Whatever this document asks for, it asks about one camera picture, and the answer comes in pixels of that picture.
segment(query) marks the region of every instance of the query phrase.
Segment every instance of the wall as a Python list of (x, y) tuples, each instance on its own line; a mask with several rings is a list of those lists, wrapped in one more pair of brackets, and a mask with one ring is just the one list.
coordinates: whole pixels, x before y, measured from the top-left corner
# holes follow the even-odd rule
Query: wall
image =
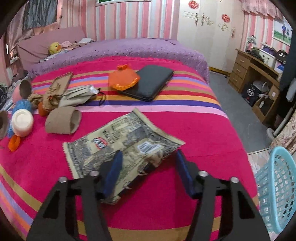
[(289, 52), (290, 47), (272, 38), (274, 19), (262, 14), (246, 13), (244, 16), (243, 36), (240, 49), (245, 50), (247, 38), (254, 35), (257, 38), (256, 47), (261, 48), (261, 42), (267, 43), (275, 48), (276, 51), (283, 50)]
[(124, 2), (64, 0), (61, 28), (81, 26), (88, 38), (177, 38), (180, 0)]

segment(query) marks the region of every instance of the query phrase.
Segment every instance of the orange toy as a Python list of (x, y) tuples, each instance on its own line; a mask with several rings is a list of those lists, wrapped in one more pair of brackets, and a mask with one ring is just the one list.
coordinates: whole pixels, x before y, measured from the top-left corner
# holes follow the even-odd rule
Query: orange toy
[(49, 115), (49, 112), (47, 110), (43, 109), (43, 102), (40, 102), (38, 104), (38, 111), (39, 111), (39, 115), (41, 115), (41, 116)]
[(117, 70), (109, 74), (108, 84), (116, 90), (123, 91), (133, 87), (139, 80), (140, 76), (125, 64), (117, 66)]
[(8, 149), (10, 151), (16, 151), (20, 145), (20, 137), (13, 135), (8, 143)]

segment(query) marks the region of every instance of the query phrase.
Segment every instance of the white door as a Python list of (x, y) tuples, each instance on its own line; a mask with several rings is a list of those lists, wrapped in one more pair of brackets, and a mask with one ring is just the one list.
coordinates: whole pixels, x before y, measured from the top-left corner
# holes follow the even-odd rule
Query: white door
[(224, 65), (222, 70), (231, 73), (236, 57), (236, 49), (240, 48), (242, 41), (243, 28), (242, 23), (244, 22), (244, 12), (242, 11), (242, 3), (240, 0), (233, 1), (232, 10), (232, 21), (231, 21), (231, 31), (234, 31), (233, 35), (230, 37), (230, 41), (226, 50), (226, 57), (224, 60)]
[(186, 0), (181, 0), (180, 2), (177, 40), (185, 47), (195, 49), (195, 35), (198, 28), (198, 23), (197, 25), (195, 23), (195, 17), (200, 15), (200, 7), (192, 9), (189, 7), (188, 2)]
[[(242, 38), (241, 26), (244, 13), (241, 2), (239, 0), (198, 0), (196, 2), (199, 8), (191, 9), (188, 1), (181, 0), (177, 40), (184, 46), (202, 53), (209, 67), (228, 71), (231, 63), (235, 62), (237, 54), (235, 48), (239, 47)], [(196, 14), (199, 16), (197, 26), (195, 25)], [(229, 23), (223, 21), (223, 14), (228, 15)], [(232, 38), (231, 32), (234, 27), (236, 32)]]
[(217, 6), (219, 4), (219, 0), (201, 0), (200, 2), (200, 20), (195, 34), (194, 49), (202, 53), (209, 66), (211, 66), (210, 58), (214, 43)]

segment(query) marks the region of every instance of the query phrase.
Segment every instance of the black laptop case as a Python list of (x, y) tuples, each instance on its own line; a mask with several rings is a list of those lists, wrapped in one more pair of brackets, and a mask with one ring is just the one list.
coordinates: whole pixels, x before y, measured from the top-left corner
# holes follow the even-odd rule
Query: black laptop case
[(152, 101), (172, 78), (173, 73), (169, 68), (147, 65), (137, 72), (140, 76), (139, 82), (121, 93), (135, 99)]

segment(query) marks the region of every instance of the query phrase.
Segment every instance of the orange plastic bag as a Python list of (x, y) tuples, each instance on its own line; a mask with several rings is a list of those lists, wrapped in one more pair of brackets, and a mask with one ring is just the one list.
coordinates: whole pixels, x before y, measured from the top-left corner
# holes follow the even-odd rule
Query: orange plastic bag
[(117, 66), (117, 70), (109, 74), (108, 84), (116, 90), (123, 91), (133, 87), (139, 80), (140, 76), (125, 64)]

